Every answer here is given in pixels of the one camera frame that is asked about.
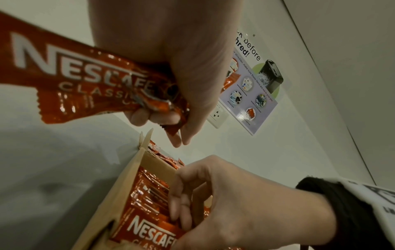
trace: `white sleeve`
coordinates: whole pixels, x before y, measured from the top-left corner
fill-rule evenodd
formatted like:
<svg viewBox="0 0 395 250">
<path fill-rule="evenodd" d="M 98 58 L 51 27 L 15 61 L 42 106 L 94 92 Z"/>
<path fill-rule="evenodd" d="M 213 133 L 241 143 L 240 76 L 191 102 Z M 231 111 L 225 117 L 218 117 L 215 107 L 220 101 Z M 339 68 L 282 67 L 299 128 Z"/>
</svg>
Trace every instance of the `white sleeve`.
<svg viewBox="0 0 395 250">
<path fill-rule="evenodd" d="M 370 204 L 386 238 L 395 248 L 395 191 L 345 178 L 325 178 L 325 180 L 342 184 L 355 197 Z"/>
</svg>

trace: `gray table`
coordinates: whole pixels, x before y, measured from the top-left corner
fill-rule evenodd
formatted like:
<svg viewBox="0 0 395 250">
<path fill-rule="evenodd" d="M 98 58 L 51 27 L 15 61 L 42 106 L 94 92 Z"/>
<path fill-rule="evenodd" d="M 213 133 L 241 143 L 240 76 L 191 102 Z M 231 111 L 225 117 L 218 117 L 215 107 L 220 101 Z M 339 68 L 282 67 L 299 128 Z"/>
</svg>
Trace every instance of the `gray table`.
<svg viewBox="0 0 395 250">
<path fill-rule="evenodd" d="M 0 85 L 1 250 L 68 250 L 137 152 L 112 114 L 41 122 L 34 89 Z"/>
</svg>

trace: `green circle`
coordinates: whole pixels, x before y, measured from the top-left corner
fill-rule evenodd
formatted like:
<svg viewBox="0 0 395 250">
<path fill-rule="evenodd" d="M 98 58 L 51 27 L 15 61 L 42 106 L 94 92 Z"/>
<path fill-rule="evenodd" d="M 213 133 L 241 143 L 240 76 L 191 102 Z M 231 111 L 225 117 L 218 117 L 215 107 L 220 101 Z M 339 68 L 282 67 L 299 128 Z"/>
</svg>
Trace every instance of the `green circle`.
<svg viewBox="0 0 395 250">
<path fill-rule="evenodd" d="M 252 68 L 252 71 L 253 71 L 255 74 L 258 74 L 259 71 L 263 68 L 264 65 L 265 65 L 265 63 L 259 63 L 259 64 L 255 65 L 255 66 Z M 272 97 L 273 97 L 274 99 L 276 99 L 276 97 L 278 96 L 279 92 L 280 92 L 280 87 L 278 87 L 276 90 L 273 91 Z"/>
</svg>

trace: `finger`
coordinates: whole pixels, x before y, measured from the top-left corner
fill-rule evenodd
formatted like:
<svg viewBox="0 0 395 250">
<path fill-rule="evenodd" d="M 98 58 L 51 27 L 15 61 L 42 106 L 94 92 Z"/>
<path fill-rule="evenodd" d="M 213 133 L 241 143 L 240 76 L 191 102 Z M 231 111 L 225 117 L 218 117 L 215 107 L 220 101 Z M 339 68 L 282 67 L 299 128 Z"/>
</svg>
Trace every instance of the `finger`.
<svg viewBox="0 0 395 250">
<path fill-rule="evenodd" d="M 192 195 L 192 220 L 195 226 L 204 220 L 204 202 L 212 195 L 212 190 L 207 182 L 201 184 L 193 191 Z"/>
<path fill-rule="evenodd" d="M 191 200 L 192 190 L 185 186 L 183 193 L 181 194 L 181 208 L 180 208 L 180 220 L 181 227 L 185 231 L 189 231 L 192 228 L 192 215 L 191 215 Z"/>
<path fill-rule="evenodd" d="M 181 138 L 184 145 L 188 145 L 192 137 L 202 129 L 206 118 L 214 109 L 215 105 L 216 103 L 205 108 L 190 108 L 187 123 L 181 128 Z"/>
<path fill-rule="evenodd" d="M 173 183 L 169 187 L 170 218 L 177 220 L 181 210 L 181 195 L 184 187 L 194 189 L 211 179 L 210 158 L 196 161 L 177 170 Z"/>
<path fill-rule="evenodd" d="M 181 136 L 180 136 L 180 132 L 177 132 L 177 134 L 175 134 L 174 136 L 170 135 L 169 133 L 167 133 L 167 137 L 169 138 L 170 142 L 173 144 L 174 147 L 180 147 L 182 142 L 181 142 Z"/>
<path fill-rule="evenodd" d="M 173 125 L 180 121 L 180 115 L 174 111 L 166 114 L 154 112 L 149 117 L 149 120 L 160 125 Z"/>
<path fill-rule="evenodd" d="M 219 228 L 210 217 L 205 219 L 196 228 L 184 234 L 172 247 L 172 250 L 209 250 L 222 249 L 226 246 L 219 235 Z"/>
<path fill-rule="evenodd" d="M 136 110 L 133 114 L 129 115 L 129 121 L 135 126 L 143 126 L 147 123 L 150 112 L 144 108 Z"/>
</svg>

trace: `poster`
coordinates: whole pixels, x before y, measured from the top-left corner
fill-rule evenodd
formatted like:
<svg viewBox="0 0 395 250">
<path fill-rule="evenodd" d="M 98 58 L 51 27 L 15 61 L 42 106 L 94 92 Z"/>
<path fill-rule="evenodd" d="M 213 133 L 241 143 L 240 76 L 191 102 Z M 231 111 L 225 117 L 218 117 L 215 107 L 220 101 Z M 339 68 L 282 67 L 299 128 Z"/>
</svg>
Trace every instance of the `poster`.
<svg viewBox="0 0 395 250">
<path fill-rule="evenodd" d="M 238 49 L 233 52 L 220 102 L 254 135 L 277 102 L 241 54 Z"/>
</svg>

